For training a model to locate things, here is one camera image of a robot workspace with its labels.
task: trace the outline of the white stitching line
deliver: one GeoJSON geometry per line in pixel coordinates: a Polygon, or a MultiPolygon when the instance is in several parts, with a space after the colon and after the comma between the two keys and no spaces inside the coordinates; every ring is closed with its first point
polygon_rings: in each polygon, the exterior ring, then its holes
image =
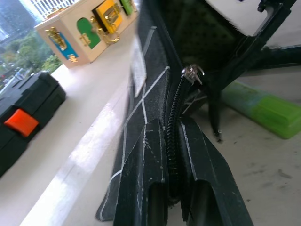
{"type": "Polygon", "coordinates": [[[155,32],[156,28],[157,27],[152,26],[149,30],[149,33],[147,34],[146,41],[145,41],[144,48],[143,48],[143,55],[145,55],[147,50],[149,49],[149,46],[151,43],[151,38],[152,38],[152,35],[155,32]]]}
{"type": "MultiPolygon", "coordinates": [[[[143,86],[142,96],[144,96],[144,94],[145,94],[145,88],[146,88],[146,83],[143,86]]],[[[147,116],[146,116],[144,99],[142,100],[142,110],[143,110],[143,116],[144,116],[144,123],[147,124],[147,116]]]]}
{"type": "MultiPolygon", "coordinates": [[[[144,44],[144,48],[143,48],[143,55],[145,56],[145,54],[147,53],[147,50],[149,49],[150,43],[151,43],[151,38],[155,32],[157,27],[152,26],[147,34],[147,38],[144,44]]],[[[145,94],[145,88],[146,88],[146,82],[143,85],[143,93],[142,96],[144,96],[145,94]]],[[[147,124],[147,115],[146,115],[146,110],[145,110],[145,104],[144,104],[144,99],[142,100],[142,110],[143,110],[143,116],[144,116],[144,123],[147,124]]]]}
{"type": "Polygon", "coordinates": [[[181,123],[183,133],[184,133],[184,137],[185,137],[187,152],[188,152],[190,164],[191,164],[191,167],[192,167],[192,174],[193,174],[194,178],[196,178],[196,171],[194,169],[194,165],[192,164],[192,160],[191,160],[190,147],[189,147],[188,137],[187,137],[187,134],[186,134],[186,126],[182,122],[180,122],[180,123],[181,123]]]}
{"type": "MultiPolygon", "coordinates": [[[[155,32],[155,29],[157,27],[155,26],[152,26],[147,34],[147,38],[146,38],[146,41],[145,41],[145,44],[144,44],[144,48],[143,48],[143,55],[145,56],[149,46],[150,46],[150,43],[151,43],[151,38],[155,32]]],[[[146,116],[146,110],[145,110],[145,104],[144,104],[144,96],[145,96],[145,89],[146,89],[146,82],[144,83],[144,86],[143,86],[143,93],[142,93],[142,98],[141,100],[138,102],[137,106],[133,109],[132,113],[130,114],[130,116],[127,118],[127,120],[125,121],[125,124],[124,124],[124,136],[123,136],[123,148],[122,148],[122,164],[121,164],[121,169],[123,168],[123,165],[124,165],[124,161],[125,161],[125,154],[126,154],[126,144],[127,144],[127,123],[129,121],[129,119],[132,117],[133,113],[136,111],[136,109],[138,108],[138,105],[142,102],[142,109],[143,109],[143,116],[144,116],[144,123],[147,124],[147,116],[146,116]]]]}
{"type": "Polygon", "coordinates": [[[106,195],[106,197],[105,197],[105,201],[104,201],[102,210],[100,211],[100,214],[99,214],[99,218],[100,218],[101,221],[104,221],[104,218],[103,218],[103,209],[104,209],[104,207],[105,207],[105,205],[106,205],[106,203],[107,203],[107,201],[108,201],[108,198],[109,198],[110,188],[111,188],[111,181],[114,179],[114,177],[118,176],[118,175],[121,173],[121,171],[122,171],[122,170],[119,170],[118,172],[116,172],[116,173],[111,177],[111,179],[110,179],[110,181],[109,181],[109,187],[108,187],[108,190],[107,190],[108,193],[107,193],[107,195],[106,195]]]}
{"type": "Polygon", "coordinates": [[[191,103],[189,103],[189,105],[187,106],[187,108],[183,111],[182,114],[185,114],[185,112],[188,110],[188,108],[190,108],[190,106],[192,105],[192,103],[194,102],[194,100],[196,99],[196,97],[194,97],[193,101],[191,103]]]}
{"type": "Polygon", "coordinates": [[[162,76],[165,74],[165,72],[170,69],[169,66],[167,66],[164,71],[158,76],[158,78],[154,81],[154,83],[150,86],[150,88],[148,89],[148,91],[145,93],[144,96],[142,96],[141,100],[137,103],[137,105],[135,106],[135,108],[133,109],[132,113],[129,115],[129,117],[127,118],[127,120],[125,121],[124,123],[124,126],[126,127],[127,126],[127,123],[128,121],[131,119],[131,117],[133,116],[133,114],[135,113],[135,111],[137,110],[137,108],[139,107],[139,105],[141,104],[142,100],[144,100],[147,95],[151,92],[151,90],[154,88],[154,86],[157,84],[157,82],[162,78],[162,76]]]}
{"type": "MultiPolygon", "coordinates": [[[[143,136],[143,157],[142,157],[142,176],[141,176],[141,184],[140,189],[143,194],[143,180],[144,180],[144,154],[145,154],[145,146],[146,146],[146,125],[144,126],[144,136],[143,136]]],[[[139,192],[137,193],[137,204],[140,211],[140,215],[142,212],[142,199],[139,200],[139,192]]]]}
{"type": "MultiPolygon", "coordinates": [[[[159,123],[159,136],[160,136],[160,153],[161,153],[161,164],[163,163],[163,151],[162,151],[162,143],[161,143],[161,128],[160,128],[160,123],[159,123]]],[[[162,178],[161,178],[161,182],[164,180],[164,176],[163,176],[163,170],[162,170],[162,178]]]]}
{"type": "Polygon", "coordinates": [[[207,145],[206,145],[206,141],[205,141],[205,139],[204,139],[204,133],[203,133],[203,131],[202,131],[202,129],[200,128],[200,126],[198,125],[198,128],[199,128],[199,130],[201,131],[201,133],[202,133],[202,138],[203,138],[203,141],[204,141],[204,144],[205,144],[205,148],[206,148],[206,152],[207,152],[207,154],[208,154],[208,157],[209,157],[209,161],[210,161],[210,164],[211,164],[211,169],[212,169],[212,172],[213,172],[213,176],[214,176],[214,178],[215,178],[215,181],[217,181],[217,177],[216,177],[216,173],[215,173],[215,170],[214,170],[214,167],[213,167],[213,163],[212,163],[212,160],[211,160],[211,158],[210,158],[210,154],[209,154],[209,152],[208,152],[208,148],[207,148],[207,145]]]}
{"type": "Polygon", "coordinates": [[[133,87],[129,87],[129,110],[131,111],[132,110],[132,107],[133,107],[133,104],[134,104],[134,94],[132,93],[133,92],[133,87]]]}
{"type": "MultiPolygon", "coordinates": [[[[162,78],[162,76],[165,74],[165,72],[170,69],[169,66],[167,66],[164,71],[158,76],[158,78],[154,81],[154,83],[150,86],[149,90],[145,93],[144,96],[142,96],[141,100],[137,103],[136,107],[133,109],[132,113],[129,115],[129,117],[127,118],[127,120],[125,121],[124,123],[124,135],[123,135],[123,152],[122,152],[122,164],[121,164],[121,170],[119,170],[118,172],[122,172],[122,169],[123,169],[123,166],[124,166],[124,161],[125,161],[125,154],[126,154],[126,148],[125,148],[125,144],[126,144],[126,139],[125,139],[125,136],[127,135],[127,123],[128,121],[131,119],[131,117],[133,116],[133,114],[135,113],[135,111],[137,110],[138,106],[141,104],[142,100],[144,100],[147,95],[151,92],[151,90],[154,88],[154,86],[157,84],[157,82],[162,78]]],[[[109,193],[110,193],[110,188],[111,188],[111,181],[113,180],[113,178],[115,176],[117,176],[117,173],[115,173],[110,181],[109,181],[109,187],[108,187],[108,193],[107,193],[107,196],[106,196],[106,200],[104,201],[104,204],[103,204],[103,207],[102,207],[102,210],[100,211],[100,216],[99,218],[103,221],[103,209],[106,205],[106,202],[108,201],[108,197],[109,197],[109,193]]]]}

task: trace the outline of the wooden busy board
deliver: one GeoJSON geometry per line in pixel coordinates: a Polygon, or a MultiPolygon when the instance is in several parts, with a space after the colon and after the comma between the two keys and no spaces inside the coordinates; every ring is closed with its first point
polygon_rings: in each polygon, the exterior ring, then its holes
{"type": "Polygon", "coordinates": [[[73,68],[93,62],[118,42],[137,16],[131,0],[80,0],[35,29],[66,67],[73,68]]]}

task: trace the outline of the building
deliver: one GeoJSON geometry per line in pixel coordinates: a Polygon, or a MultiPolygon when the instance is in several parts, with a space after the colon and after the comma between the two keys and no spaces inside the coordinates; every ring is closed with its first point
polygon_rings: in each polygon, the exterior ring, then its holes
{"type": "Polygon", "coordinates": [[[39,19],[46,19],[53,9],[65,8],[79,0],[19,0],[24,7],[39,19]]]}
{"type": "Polygon", "coordinates": [[[19,0],[27,12],[32,16],[35,21],[35,25],[44,20],[44,17],[38,12],[30,0],[19,0]]]}
{"type": "Polygon", "coordinates": [[[35,21],[19,0],[0,1],[2,38],[17,39],[33,30],[35,21]]]}
{"type": "Polygon", "coordinates": [[[0,41],[5,40],[8,37],[9,35],[0,27],[0,41]]]}

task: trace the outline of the white floor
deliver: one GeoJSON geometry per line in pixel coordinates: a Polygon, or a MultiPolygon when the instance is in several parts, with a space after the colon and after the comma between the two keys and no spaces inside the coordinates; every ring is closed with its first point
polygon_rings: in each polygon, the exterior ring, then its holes
{"type": "MultiPolygon", "coordinates": [[[[242,21],[242,14],[243,10],[232,17],[242,21]]],[[[253,26],[244,25],[246,29],[253,26]]],[[[296,22],[289,27],[290,33],[294,30],[298,35],[296,22]]],[[[134,30],[131,26],[94,63],[72,70],[62,66],[54,73],[68,98],[1,177],[0,225],[111,225],[98,222],[95,212],[104,197],[118,145],[134,30]]],[[[281,31],[274,44],[290,45],[290,40],[283,41],[281,31]]],[[[242,81],[300,103],[300,72],[301,67],[265,70],[242,81]]],[[[225,107],[225,142],[219,145],[211,137],[206,110],[194,117],[227,160],[254,225],[301,225],[301,134],[282,140],[225,107]]],[[[169,212],[169,225],[185,225],[178,206],[169,212]]]]}

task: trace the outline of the tree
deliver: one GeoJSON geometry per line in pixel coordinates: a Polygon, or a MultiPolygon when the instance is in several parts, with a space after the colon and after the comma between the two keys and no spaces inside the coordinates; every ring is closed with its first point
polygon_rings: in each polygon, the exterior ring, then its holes
{"type": "Polygon", "coordinates": [[[5,60],[6,63],[13,63],[16,61],[16,54],[12,51],[7,51],[2,54],[2,58],[5,60]]]}
{"type": "Polygon", "coordinates": [[[16,53],[19,50],[19,48],[20,48],[20,44],[21,44],[21,40],[20,39],[12,41],[11,43],[9,43],[9,45],[6,47],[6,49],[8,51],[16,53]]]}
{"type": "Polygon", "coordinates": [[[34,65],[35,61],[38,61],[36,53],[32,51],[29,46],[23,46],[19,50],[19,54],[16,57],[16,64],[22,68],[29,68],[34,65]]]}
{"type": "Polygon", "coordinates": [[[42,61],[45,61],[53,55],[54,53],[52,52],[51,48],[44,42],[39,48],[39,56],[42,61]]]}
{"type": "Polygon", "coordinates": [[[35,33],[36,32],[30,32],[28,35],[26,35],[21,40],[20,48],[22,48],[24,46],[29,46],[32,49],[37,49],[40,46],[41,42],[35,33]]]}
{"type": "Polygon", "coordinates": [[[4,49],[2,46],[0,46],[0,54],[5,53],[6,49],[4,49]]]}
{"type": "Polygon", "coordinates": [[[0,65],[0,74],[4,74],[7,71],[8,70],[4,66],[0,65]]]}
{"type": "Polygon", "coordinates": [[[43,64],[42,69],[48,71],[49,73],[54,72],[62,62],[56,55],[51,55],[43,64]]]}

